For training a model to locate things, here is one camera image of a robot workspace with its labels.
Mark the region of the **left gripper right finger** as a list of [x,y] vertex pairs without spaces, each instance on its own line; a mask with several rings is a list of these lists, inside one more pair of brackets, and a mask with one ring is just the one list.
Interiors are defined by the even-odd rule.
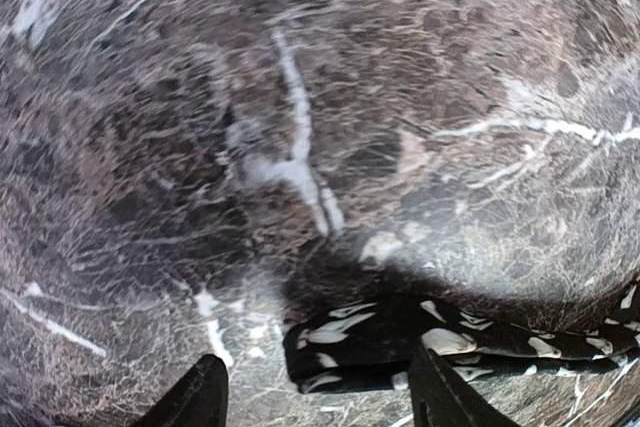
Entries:
[[408,380],[415,426],[518,427],[422,343],[411,359]]

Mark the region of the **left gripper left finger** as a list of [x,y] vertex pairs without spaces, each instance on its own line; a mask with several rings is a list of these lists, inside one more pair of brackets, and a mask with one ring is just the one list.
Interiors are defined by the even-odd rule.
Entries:
[[203,355],[134,427],[224,427],[228,372],[213,354]]

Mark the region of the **black white patterned tie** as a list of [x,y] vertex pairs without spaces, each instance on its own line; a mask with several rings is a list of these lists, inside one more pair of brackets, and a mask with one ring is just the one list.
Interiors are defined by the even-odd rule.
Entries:
[[608,373],[639,358],[639,285],[587,331],[548,332],[431,296],[394,294],[329,310],[283,339],[289,379],[302,394],[403,390],[420,345],[467,382]]

